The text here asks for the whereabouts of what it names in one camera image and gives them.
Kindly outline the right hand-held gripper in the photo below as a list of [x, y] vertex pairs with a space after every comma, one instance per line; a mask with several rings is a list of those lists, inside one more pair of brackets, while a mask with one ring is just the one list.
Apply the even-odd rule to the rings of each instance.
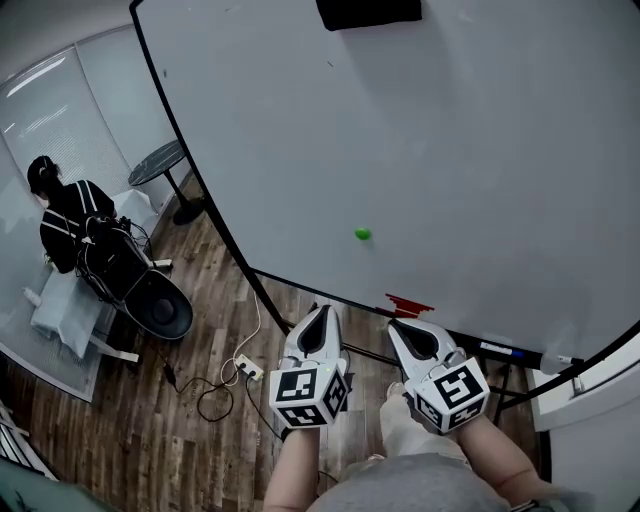
[[404, 383], [413, 408], [441, 434], [484, 413], [490, 390], [480, 366], [461, 348], [456, 349], [444, 328], [418, 319], [395, 318], [388, 323], [388, 336], [404, 369], [420, 366], [428, 356], [446, 356]]

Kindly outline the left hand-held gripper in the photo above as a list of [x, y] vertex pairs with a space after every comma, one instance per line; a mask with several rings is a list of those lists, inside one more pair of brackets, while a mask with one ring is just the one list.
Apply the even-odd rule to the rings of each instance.
[[301, 366], [272, 371], [269, 375], [269, 406], [289, 429], [312, 429], [333, 425], [345, 408], [350, 391], [345, 378], [347, 362], [339, 358], [342, 335], [333, 306], [312, 309], [287, 335], [284, 355], [314, 360]]

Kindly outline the person's left forearm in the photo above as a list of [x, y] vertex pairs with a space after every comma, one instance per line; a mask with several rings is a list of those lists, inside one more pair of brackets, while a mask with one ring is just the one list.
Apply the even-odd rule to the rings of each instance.
[[306, 512], [316, 500], [320, 430], [286, 437], [263, 500], [263, 512]]

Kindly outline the person's right forearm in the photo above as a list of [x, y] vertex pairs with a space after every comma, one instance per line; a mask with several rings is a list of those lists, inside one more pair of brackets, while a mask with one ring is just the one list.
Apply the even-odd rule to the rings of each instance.
[[549, 488], [527, 455], [486, 416], [459, 427], [457, 438], [475, 473], [511, 505], [538, 498]]

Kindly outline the white power strip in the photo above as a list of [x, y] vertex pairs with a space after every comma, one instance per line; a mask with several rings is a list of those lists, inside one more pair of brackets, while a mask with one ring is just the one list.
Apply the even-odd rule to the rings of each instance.
[[234, 364], [254, 381], [260, 381], [264, 376], [264, 370], [244, 354], [237, 356]]

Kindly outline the blue capped marker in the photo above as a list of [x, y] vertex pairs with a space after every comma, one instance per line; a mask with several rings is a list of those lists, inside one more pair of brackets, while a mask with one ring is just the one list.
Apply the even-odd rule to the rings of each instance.
[[524, 357], [524, 353], [520, 350], [515, 350], [513, 348], [510, 347], [506, 347], [506, 346], [502, 346], [502, 345], [497, 345], [497, 344], [493, 344], [490, 342], [484, 342], [482, 341], [479, 344], [479, 347], [483, 350], [489, 350], [492, 352], [496, 352], [496, 353], [500, 353], [500, 354], [504, 354], [510, 357], [517, 357], [517, 358], [523, 358]]

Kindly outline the person's beige trousers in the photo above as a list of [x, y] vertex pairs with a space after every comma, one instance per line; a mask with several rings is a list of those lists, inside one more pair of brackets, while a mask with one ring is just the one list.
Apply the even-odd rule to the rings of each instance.
[[437, 454], [469, 465], [456, 442], [429, 432], [413, 419], [404, 393], [402, 383], [392, 383], [387, 390], [387, 399], [380, 408], [381, 435], [386, 455]]

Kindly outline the black capped white marker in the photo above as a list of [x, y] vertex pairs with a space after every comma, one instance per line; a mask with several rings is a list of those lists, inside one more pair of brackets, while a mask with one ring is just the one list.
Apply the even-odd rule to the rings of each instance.
[[540, 361], [539, 370], [546, 375], [557, 375], [575, 365], [582, 365], [584, 360], [581, 358], [569, 357], [553, 352], [545, 352]]

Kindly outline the person's grey shirt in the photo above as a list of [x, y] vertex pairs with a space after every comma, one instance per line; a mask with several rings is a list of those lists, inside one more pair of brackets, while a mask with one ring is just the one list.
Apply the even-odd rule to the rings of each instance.
[[513, 506], [463, 462], [437, 454], [391, 457], [357, 471], [307, 512], [595, 512], [593, 497], [555, 489]]

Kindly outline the black shell chair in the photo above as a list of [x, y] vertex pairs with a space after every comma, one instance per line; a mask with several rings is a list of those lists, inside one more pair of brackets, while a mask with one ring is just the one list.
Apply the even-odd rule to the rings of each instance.
[[142, 328], [166, 340], [183, 338], [193, 323], [193, 308], [187, 296], [155, 269], [148, 269], [132, 287], [124, 307]]

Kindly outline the whiteboard on black stand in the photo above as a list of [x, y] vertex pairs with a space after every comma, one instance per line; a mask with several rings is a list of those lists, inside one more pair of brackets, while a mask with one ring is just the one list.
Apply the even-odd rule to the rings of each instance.
[[[328, 31], [315, 0], [132, 0], [236, 264], [540, 368], [640, 335], [640, 0], [421, 0]], [[368, 228], [369, 240], [354, 231]], [[490, 342], [523, 358], [483, 350]]]

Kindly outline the round black side table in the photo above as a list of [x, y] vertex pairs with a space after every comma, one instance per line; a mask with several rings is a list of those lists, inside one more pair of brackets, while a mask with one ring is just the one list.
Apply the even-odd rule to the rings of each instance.
[[171, 141], [145, 157], [135, 166], [128, 178], [129, 185], [135, 187], [146, 184], [163, 175], [174, 190], [179, 202], [179, 208], [173, 215], [173, 222], [178, 226], [193, 222], [205, 211], [204, 199], [201, 197], [188, 199], [182, 193], [171, 174], [171, 169], [184, 160], [185, 157], [186, 155], [180, 142], [178, 140]]

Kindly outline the table with white cloth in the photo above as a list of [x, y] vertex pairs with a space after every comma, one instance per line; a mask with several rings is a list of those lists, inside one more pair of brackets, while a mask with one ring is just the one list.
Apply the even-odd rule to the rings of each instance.
[[[113, 197], [116, 210], [144, 228], [153, 228], [158, 212], [149, 197], [135, 189]], [[31, 317], [31, 326], [40, 334], [55, 337], [71, 352], [83, 358], [93, 347], [100, 354], [136, 363], [135, 353], [116, 350], [94, 335], [94, 327], [107, 304], [75, 273], [54, 270], [40, 293], [40, 304]]]

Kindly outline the frosted glass door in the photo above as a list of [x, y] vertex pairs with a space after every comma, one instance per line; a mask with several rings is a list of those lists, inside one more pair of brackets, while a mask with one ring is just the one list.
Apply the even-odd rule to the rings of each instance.
[[0, 512], [121, 512], [81, 486], [0, 458]]

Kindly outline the white metal rack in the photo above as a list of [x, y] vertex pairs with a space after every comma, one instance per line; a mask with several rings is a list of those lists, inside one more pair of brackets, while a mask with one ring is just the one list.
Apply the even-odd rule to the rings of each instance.
[[14, 422], [12, 410], [0, 400], [0, 457], [52, 481], [58, 478], [29, 441], [30, 433]]

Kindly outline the black whiteboard eraser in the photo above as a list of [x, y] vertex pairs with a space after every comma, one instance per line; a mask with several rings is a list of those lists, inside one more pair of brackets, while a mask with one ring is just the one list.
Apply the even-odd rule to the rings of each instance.
[[315, 0], [328, 31], [367, 28], [422, 19], [421, 0]]

